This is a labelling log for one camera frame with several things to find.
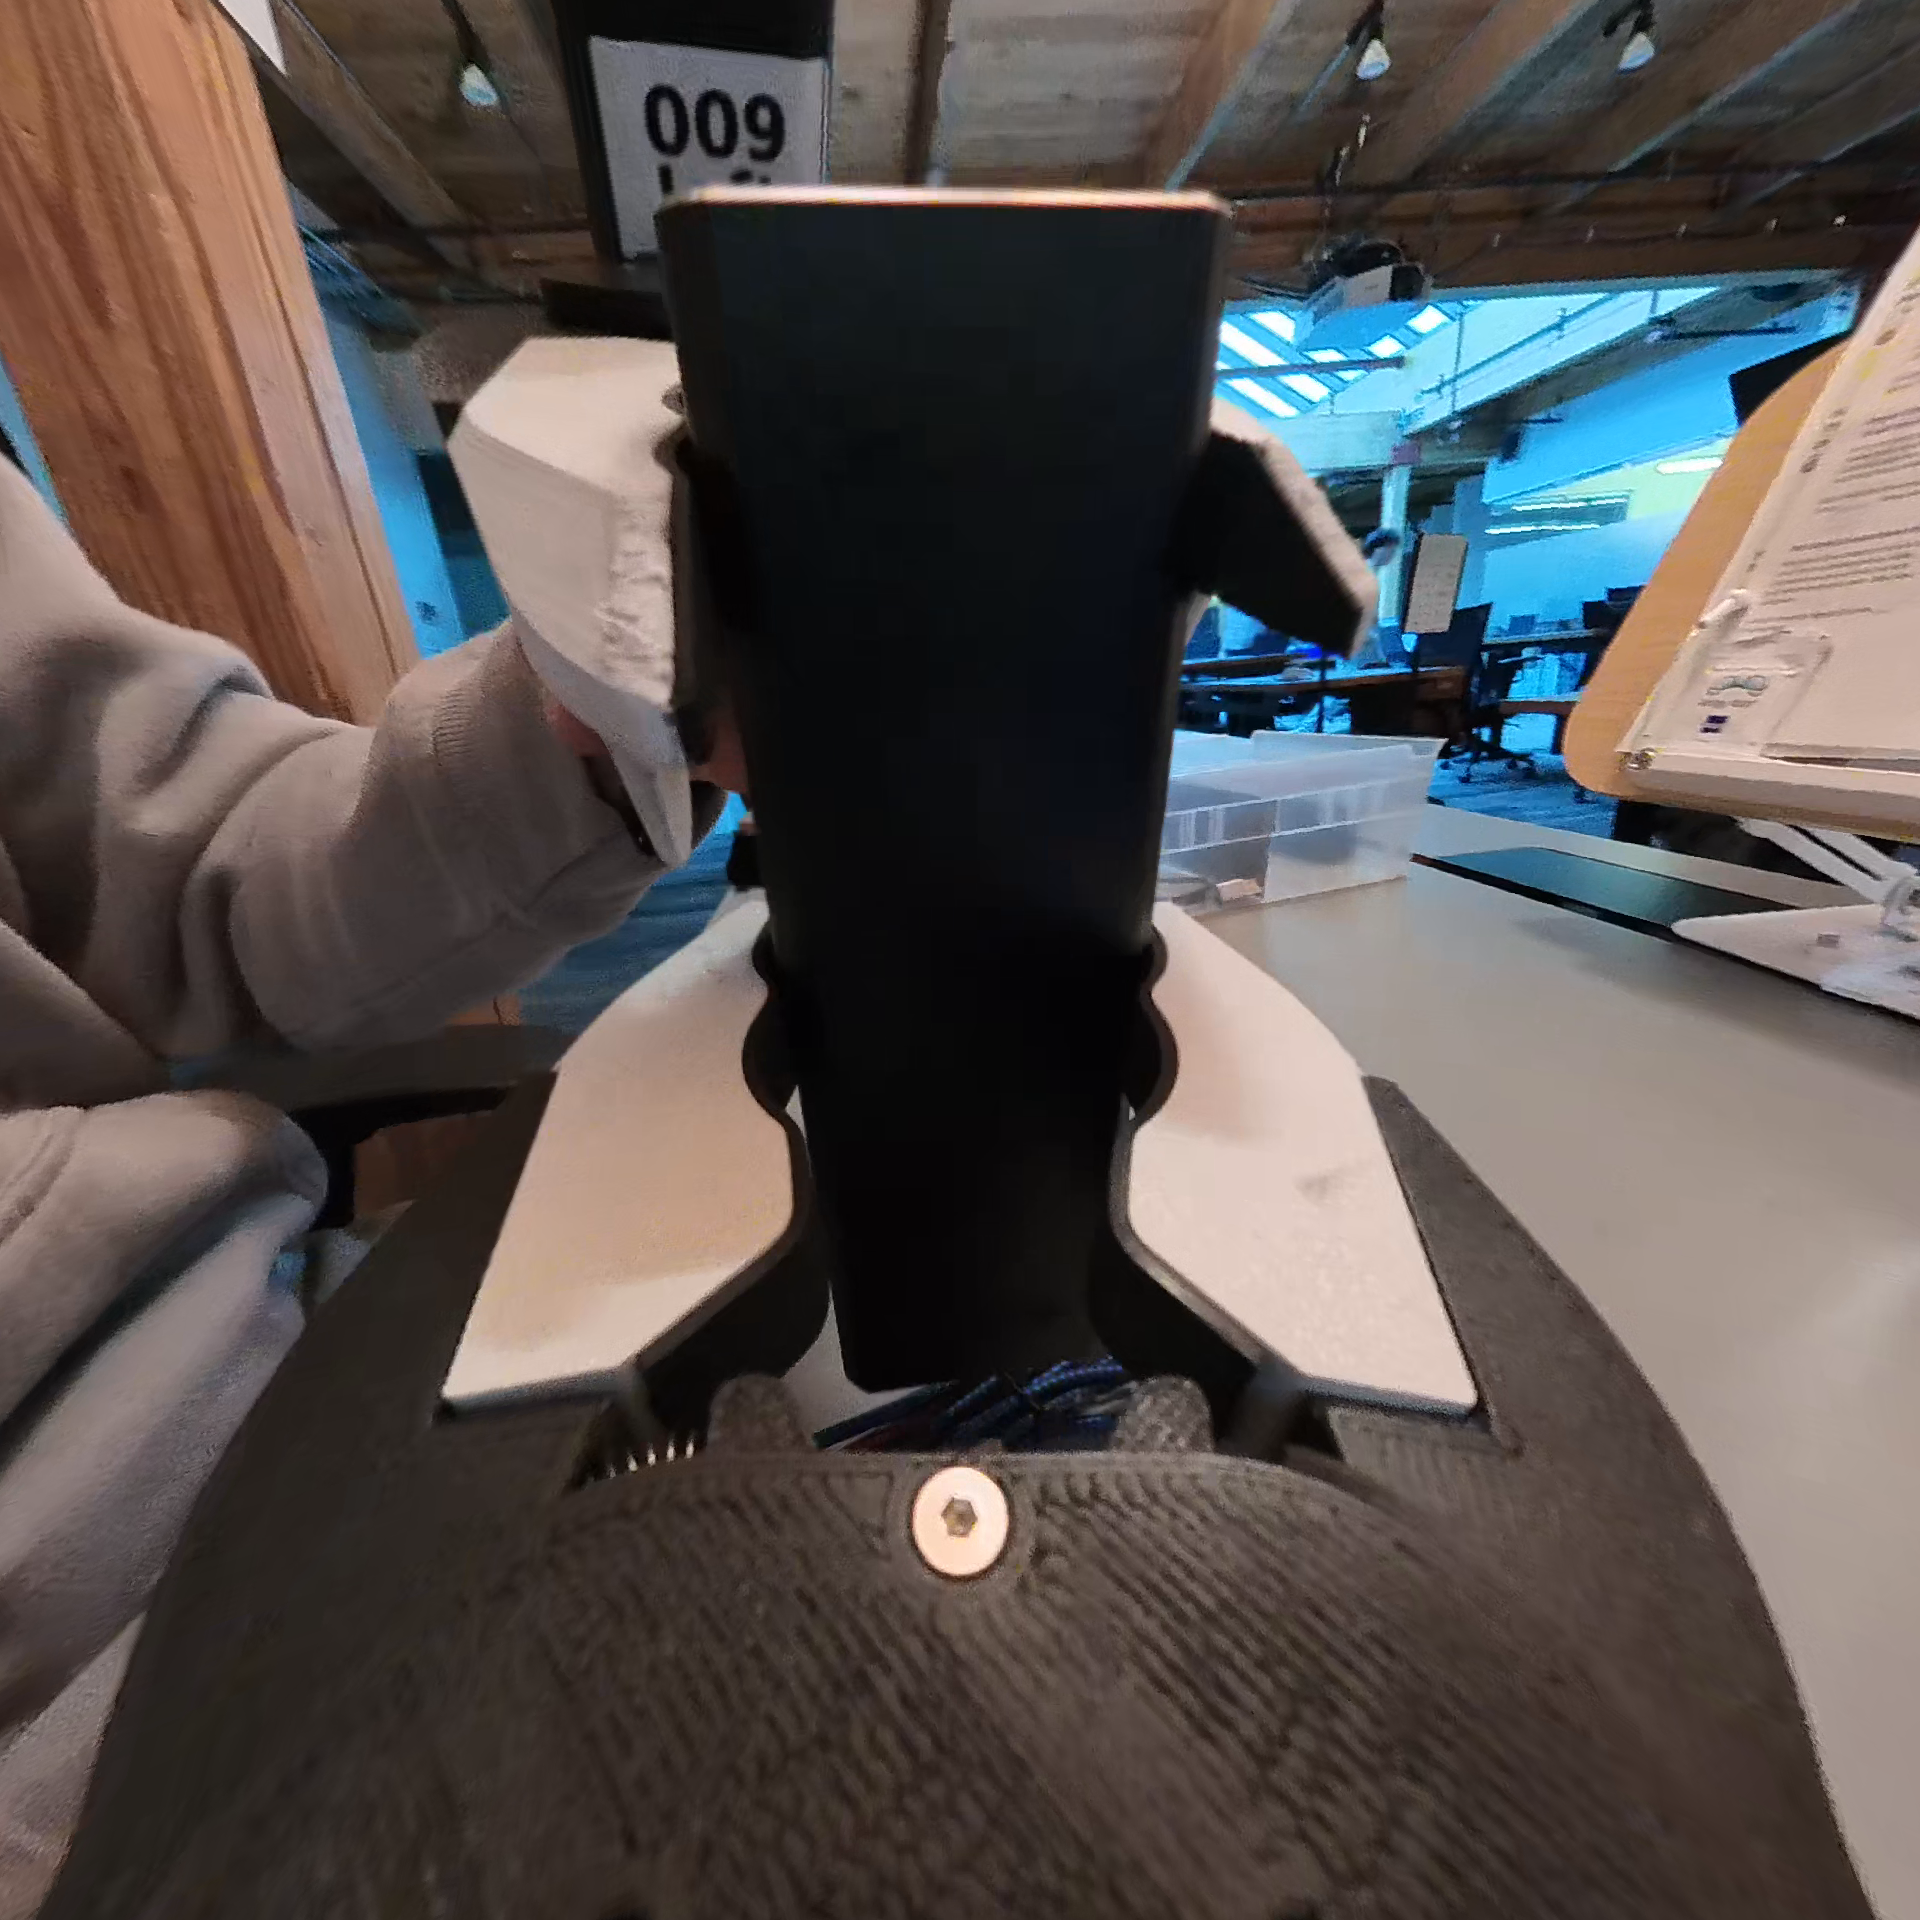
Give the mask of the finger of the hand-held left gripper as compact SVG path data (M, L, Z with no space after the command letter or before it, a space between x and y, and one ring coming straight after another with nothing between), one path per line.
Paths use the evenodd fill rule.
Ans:
M1213 405L1168 531L1163 568L1190 602L1219 602L1352 658L1378 613L1378 581L1326 491L1259 422Z
M669 871L727 699L685 448L675 346L590 336L522 343L448 439L522 652Z

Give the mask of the person's grey hoodie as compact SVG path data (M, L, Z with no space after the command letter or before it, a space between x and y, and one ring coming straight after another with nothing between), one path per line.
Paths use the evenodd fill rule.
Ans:
M247 1092L5 1108L5 1915L58 1878L208 1477L388 1223L322 1231L327 1187Z

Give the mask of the white stand base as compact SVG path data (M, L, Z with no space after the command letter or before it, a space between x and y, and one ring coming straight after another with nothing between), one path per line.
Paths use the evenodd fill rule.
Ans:
M1693 917L1670 935L1824 994L1917 1021L1917 871L1863 836L1741 819L1757 838L1803 860L1856 902Z

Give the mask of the person's left forearm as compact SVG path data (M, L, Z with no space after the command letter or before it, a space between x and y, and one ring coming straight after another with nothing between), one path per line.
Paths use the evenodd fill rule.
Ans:
M334 723L123 603L11 464L2 613L7 1042L29 966L163 1062L408 1040L685 860L510 624L420 662L375 725Z

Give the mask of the ceiling projector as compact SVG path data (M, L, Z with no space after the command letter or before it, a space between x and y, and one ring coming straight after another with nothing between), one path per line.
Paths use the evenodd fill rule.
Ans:
M1424 302L1434 279L1402 245L1376 235L1347 235L1309 262L1304 312L1324 325L1336 312Z

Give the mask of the black desk mat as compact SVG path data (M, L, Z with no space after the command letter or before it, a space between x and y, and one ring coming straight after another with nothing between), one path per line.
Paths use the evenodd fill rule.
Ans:
M1786 912L1783 906L1760 896L1629 868L1611 860L1559 848L1523 846L1443 855L1416 852L1413 861L1538 906L1557 906L1584 919L1643 931L1661 939L1676 939L1676 931L1684 920Z

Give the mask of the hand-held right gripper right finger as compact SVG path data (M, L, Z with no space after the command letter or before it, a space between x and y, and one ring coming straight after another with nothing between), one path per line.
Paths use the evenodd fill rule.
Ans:
M1171 1088L1138 1123L1125 1223L1259 1357L1347 1400L1472 1413L1461 1351L1355 1058L1174 902L1149 1007Z

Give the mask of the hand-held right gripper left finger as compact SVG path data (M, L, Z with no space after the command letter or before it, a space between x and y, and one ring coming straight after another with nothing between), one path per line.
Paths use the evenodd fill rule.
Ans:
M699 1411L829 1319L797 1071L759 896L567 1050L443 1382L451 1411L643 1384Z

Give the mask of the wooden pillar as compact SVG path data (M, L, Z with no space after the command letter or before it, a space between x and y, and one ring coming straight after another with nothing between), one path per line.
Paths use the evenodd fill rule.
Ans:
M366 725L419 661L256 71L216 4L2 4L5 365L132 607Z

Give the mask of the clear plastic storage box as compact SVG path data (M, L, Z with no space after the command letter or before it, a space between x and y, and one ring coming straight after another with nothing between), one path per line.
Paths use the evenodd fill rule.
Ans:
M1212 914L1404 879L1437 755L1428 735L1176 732L1156 899Z

